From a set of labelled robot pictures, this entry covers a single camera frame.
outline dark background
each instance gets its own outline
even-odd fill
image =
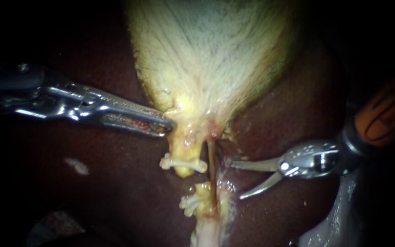
[[[41,60],[49,47],[72,34],[79,23],[105,11],[120,11],[116,1],[0,1],[0,62]],[[310,1],[309,20],[347,66],[349,112],[395,74],[395,1]],[[0,123],[0,150],[16,145]],[[363,246],[395,246],[395,145],[376,169],[365,169],[358,212]],[[10,154],[0,154],[0,244],[20,246],[46,212],[14,183]]]

